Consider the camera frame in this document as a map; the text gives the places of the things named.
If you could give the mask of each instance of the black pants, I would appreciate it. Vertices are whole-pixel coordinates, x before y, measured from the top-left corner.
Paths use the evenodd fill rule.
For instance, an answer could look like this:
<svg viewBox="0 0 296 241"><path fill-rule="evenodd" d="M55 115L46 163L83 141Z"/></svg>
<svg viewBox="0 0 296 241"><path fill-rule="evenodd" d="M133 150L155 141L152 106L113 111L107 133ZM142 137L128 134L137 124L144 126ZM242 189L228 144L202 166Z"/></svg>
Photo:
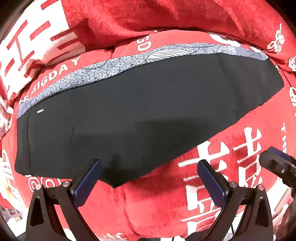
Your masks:
<svg viewBox="0 0 296 241"><path fill-rule="evenodd" d="M101 180L117 187L235 124L283 86L269 59L216 53L138 66L22 115L15 170L73 178L98 158Z"/></svg>

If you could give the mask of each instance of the gray patterned waistband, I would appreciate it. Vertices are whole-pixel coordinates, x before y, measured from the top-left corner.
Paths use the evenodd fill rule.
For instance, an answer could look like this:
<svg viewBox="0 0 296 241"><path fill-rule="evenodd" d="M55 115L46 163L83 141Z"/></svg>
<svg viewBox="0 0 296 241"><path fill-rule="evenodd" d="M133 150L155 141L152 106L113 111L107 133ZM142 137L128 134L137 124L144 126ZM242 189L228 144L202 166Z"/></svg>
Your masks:
<svg viewBox="0 0 296 241"><path fill-rule="evenodd" d="M18 108L17 118L21 117L33 106L57 93L107 79L136 66L178 56L214 53L225 53L258 60L266 60L268 58L264 53L257 53L244 47L205 43L165 45L146 53L113 58L75 70L47 87L35 97L21 103Z"/></svg>

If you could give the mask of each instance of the red blanket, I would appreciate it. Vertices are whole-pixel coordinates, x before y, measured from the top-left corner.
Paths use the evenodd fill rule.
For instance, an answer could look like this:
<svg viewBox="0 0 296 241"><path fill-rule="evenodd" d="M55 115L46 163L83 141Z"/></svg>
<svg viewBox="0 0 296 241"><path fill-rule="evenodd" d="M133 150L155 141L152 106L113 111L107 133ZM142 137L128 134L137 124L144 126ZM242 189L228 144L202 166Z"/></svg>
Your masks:
<svg viewBox="0 0 296 241"><path fill-rule="evenodd" d="M219 32L238 41L206 32L164 31L172 28ZM260 167L259 154L274 146L296 156L296 79L290 73L296 42L267 3L100 1L93 5L90 0L36 0L0 45L0 52L5 53L0 57L1 94L16 98L11 129L2 140L4 169L14 195L29 206L37 184L51 187L63 181L24 177L14 171L20 102L78 68L158 46L192 42L261 49L277 65L285 86L235 125L144 177L116 189L97 182L79 209L81 214L97 236L114 239L186 237L207 229L220 209L214 206L196 172L197 162L204 158L228 180L248 187L262 183L269 190L277 177ZM54 65L31 81L47 64Z"/></svg>

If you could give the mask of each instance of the blue gripper pad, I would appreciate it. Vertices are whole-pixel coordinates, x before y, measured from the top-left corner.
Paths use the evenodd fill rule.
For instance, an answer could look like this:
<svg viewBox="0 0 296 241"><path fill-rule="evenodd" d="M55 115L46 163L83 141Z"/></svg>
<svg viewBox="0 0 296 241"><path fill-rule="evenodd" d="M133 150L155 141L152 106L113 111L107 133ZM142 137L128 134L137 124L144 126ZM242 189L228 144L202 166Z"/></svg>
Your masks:
<svg viewBox="0 0 296 241"><path fill-rule="evenodd" d="M215 172L206 160L198 162L197 173L215 205L224 208L227 204L227 197L229 194L227 180L222 174Z"/></svg>
<svg viewBox="0 0 296 241"><path fill-rule="evenodd" d="M75 207L81 207L85 204L101 174L102 164L100 160L92 159L89 163L89 168L76 175L70 189Z"/></svg>
<svg viewBox="0 0 296 241"><path fill-rule="evenodd" d="M282 151L274 148L274 147L270 147L268 148L269 151L271 151L272 153L280 156L281 158L285 159L288 162L292 162L291 157L289 155L287 155L286 153L283 153Z"/></svg>

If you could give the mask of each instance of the silver screw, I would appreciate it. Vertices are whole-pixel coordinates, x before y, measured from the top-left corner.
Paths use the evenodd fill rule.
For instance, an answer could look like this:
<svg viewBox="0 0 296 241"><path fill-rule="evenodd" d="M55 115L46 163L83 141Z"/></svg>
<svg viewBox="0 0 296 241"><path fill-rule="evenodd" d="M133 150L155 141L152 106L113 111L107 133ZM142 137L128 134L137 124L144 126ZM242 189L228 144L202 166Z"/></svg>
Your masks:
<svg viewBox="0 0 296 241"><path fill-rule="evenodd" d="M41 189L41 188L42 188L42 185L41 185L41 184L38 184L38 185L36 185L36 187L35 187L36 190L39 190L39 189Z"/></svg>
<svg viewBox="0 0 296 241"><path fill-rule="evenodd" d="M63 182L63 187L66 188L70 185L70 182L69 181L64 181Z"/></svg>
<svg viewBox="0 0 296 241"><path fill-rule="evenodd" d="M236 182L230 182L229 185L230 185L232 188L236 188L236 187L237 187L237 183L236 183Z"/></svg>
<svg viewBox="0 0 296 241"><path fill-rule="evenodd" d="M261 185L261 184L259 184L257 187L258 187L258 189L259 189L260 191L263 191L263 190L264 190L264 186Z"/></svg>

